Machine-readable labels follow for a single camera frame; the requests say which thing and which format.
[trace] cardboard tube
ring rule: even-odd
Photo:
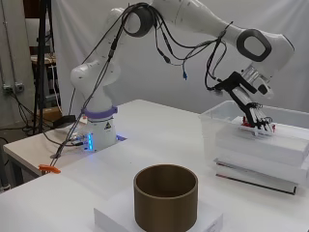
[[[196,222],[198,179],[190,170],[170,164],[140,171],[134,178],[137,224],[148,232],[184,232]]]

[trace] transparent container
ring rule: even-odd
[[[309,114],[264,106],[276,125],[275,133],[241,125],[244,113],[234,101],[200,115],[207,159],[234,153],[301,167],[309,153]]]

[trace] table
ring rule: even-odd
[[[308,231],[308,190],[300,188],[291,196],[214,176],[212,163],[205,159],[197,114],[146,101],[119,109],[115,125],[128,140],[70,165],[70,155],[64,154],[58,162],[61,174],[1,194],[2,231],[99,232],[94,208],[132,188],[139,170],[158,163],[182,165],[196,173],[200,200],[225,213],[223,232]]]

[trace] wall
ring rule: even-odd
[[[18,97],[28,107],[33,107],[34,85],[27,41],[24,9],[22,0],[3,0],[8,22],[9,40],[11,43],[16,81],[25,85],[25,91]],[[13,70],[9,55],[9,46],[0,9],[0,59],[6,84],[14,86]],[[10,97],[5,97],[0,89],[0,127],[12,125],[20,121],[17,105]]]
[[[257,101],[284,108],[309,112],[309,1],[307,0],[201,0],[215,14],[240,27],[259,28],[283,33],[295,45],[295,57],[272,80],[275,92],[272,100]],[[58,76],[65,112],[68,112],[72,86],[70,70],[78,66],[94,47],[108,12],[125,8],[125,0],[55,0],[53,3],[54,33],[58,61]],[[184,44],[198,44],[213,38],[190,34],[171,26],[172,33]],[[206,91],[204,73],[211,50],[187,63],[188,80],[182,69],[166,65],[155,50],[154,33],[141,38],[126,38],[121,51],[122,75],[106,91],[115,104],[143,99],[201,113],[229,99]],[[175,53],[184,55],[182,49]],[[221,78],[233,71],[240,72],[250,62],[229,46],[228,54],[217,70]],[[73,112],[77,113],[83,100],[77,94]]]

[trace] white box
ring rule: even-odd
[[[258,130],[242,126],[239,118],[244,113],[233,101],[225,101],[200,115],[207,157],[217,158],[221,153],[217,148],[225,148],[300,167],[308,157],[309,114],[269,106],[262,110],[277,124],[275,133],[257,135]]]
[[[95,208],[95,224],[105,232],[142,232],[134,218],[133,189],[127,189]],[[198,218],[189,232],[220,232],[223,214],[199,201]]]

